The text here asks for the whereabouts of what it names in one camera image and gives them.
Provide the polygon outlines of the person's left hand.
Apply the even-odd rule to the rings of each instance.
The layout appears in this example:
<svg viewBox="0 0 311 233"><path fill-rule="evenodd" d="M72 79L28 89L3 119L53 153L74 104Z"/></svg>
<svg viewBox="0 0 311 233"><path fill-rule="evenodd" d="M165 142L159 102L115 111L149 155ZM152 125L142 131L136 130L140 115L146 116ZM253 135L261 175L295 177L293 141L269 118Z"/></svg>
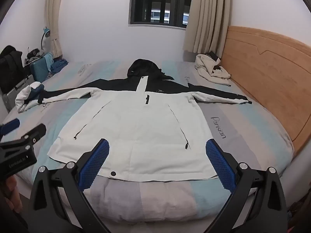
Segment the person's left hand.
<svg viewBox="0 0 311 233"><path fill-rule="evenodd" d="M1 183L1 192L9 207L19 214L23 209L23 205L15 176L10 176Z"/></svg>

